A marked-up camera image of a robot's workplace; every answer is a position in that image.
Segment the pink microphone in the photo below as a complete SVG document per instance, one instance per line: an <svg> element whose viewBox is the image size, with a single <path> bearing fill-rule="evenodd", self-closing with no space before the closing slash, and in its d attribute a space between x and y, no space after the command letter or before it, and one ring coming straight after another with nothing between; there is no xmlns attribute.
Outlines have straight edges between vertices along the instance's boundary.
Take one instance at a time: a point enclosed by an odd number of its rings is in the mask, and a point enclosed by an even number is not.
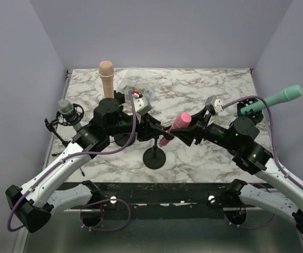
<svg viewBox="0 0 303 253"><path fill-rule="evenodd" d="M172 126L168 129L167 134L174 137L174 135L171 133L173 129L179 129L179 128L186 128L191 123L192 117L190 114L183 112L180 115L178 115ZM160 147L166 146L171 140L167 139L166 137L162 137L162 139L159 142Z"/></svg>

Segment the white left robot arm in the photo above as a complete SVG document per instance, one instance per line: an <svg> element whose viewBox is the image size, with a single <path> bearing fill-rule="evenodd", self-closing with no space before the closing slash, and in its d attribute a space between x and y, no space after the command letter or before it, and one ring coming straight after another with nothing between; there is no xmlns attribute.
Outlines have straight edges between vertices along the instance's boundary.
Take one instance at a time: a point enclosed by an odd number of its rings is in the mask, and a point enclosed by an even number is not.
<svg viewBox="0 0 303 253"><path fill-rule="evenodd" d="M77 130L64 151L33 179L18 187L11 185L6 198L11 209L7 230L13 217L21 222L20 228L36 232L47 224L52 214L71 207L94 208L99 194L82 185L67 191L58 188L77 169L98 155L112 155L123 151L134 138L148 141L159 136L172 139L169 127L149 115L148 103L142 98L130 97L132 114L121 109L121 102L113 98L102 99L93 111L93 119Z"/></svg>

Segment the black desk mic stand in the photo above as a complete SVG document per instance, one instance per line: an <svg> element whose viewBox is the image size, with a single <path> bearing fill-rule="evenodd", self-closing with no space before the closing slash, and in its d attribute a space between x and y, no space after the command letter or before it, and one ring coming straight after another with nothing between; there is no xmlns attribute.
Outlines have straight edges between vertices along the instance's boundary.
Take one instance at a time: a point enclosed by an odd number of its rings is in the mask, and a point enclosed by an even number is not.
<svg viewBox="0 0 303 253"><path fill-rule="evenodd" d="M125 103L125 96L121 92L114 90L114 98L119 102L120 109L123 110L123 104ZM116 145L124 146L130 138L130 133L118 134L114 136L114 142Z"/></svg>
<svg viewBox="0 0 303 253"><path fill-rule="evenodd" d="M153 146L148 148L143 154L144 165L152 170L163 167L167 159L165 152L158 145L159 138L160 135L154 137Z"/></svg>

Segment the beige microphone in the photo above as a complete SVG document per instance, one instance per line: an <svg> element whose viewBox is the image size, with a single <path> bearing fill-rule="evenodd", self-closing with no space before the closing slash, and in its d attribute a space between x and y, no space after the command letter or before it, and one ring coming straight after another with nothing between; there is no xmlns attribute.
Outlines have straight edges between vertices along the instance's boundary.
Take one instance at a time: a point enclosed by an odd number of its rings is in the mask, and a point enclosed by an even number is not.
<svg viewBox="0 0 303 253"><path fill-rule="evenodd" d="M102 80L103 92L106 98L114 98L114 67L110 61L102 61L99 63L99 76Z"/></svg>

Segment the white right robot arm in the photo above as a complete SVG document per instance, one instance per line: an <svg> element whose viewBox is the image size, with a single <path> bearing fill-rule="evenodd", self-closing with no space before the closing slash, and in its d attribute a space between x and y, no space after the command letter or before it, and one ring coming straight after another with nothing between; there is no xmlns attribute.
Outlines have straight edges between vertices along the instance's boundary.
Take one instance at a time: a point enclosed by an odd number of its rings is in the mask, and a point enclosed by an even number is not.
<svg viewBox="0 0 303 253"><path fill-rule="evenodd" d="M240 203L270 211L292 222L303 234L303 181L286 169L272 154L255 139L259 129L247 117L236 118L226 129L209 124L206 115L187 128L177 128L171 133L186 145L209 141L233 154L233 162L243 171L269 183L282 197L260 191L246 183L225 193L226 203L238 206Z"/></svg>

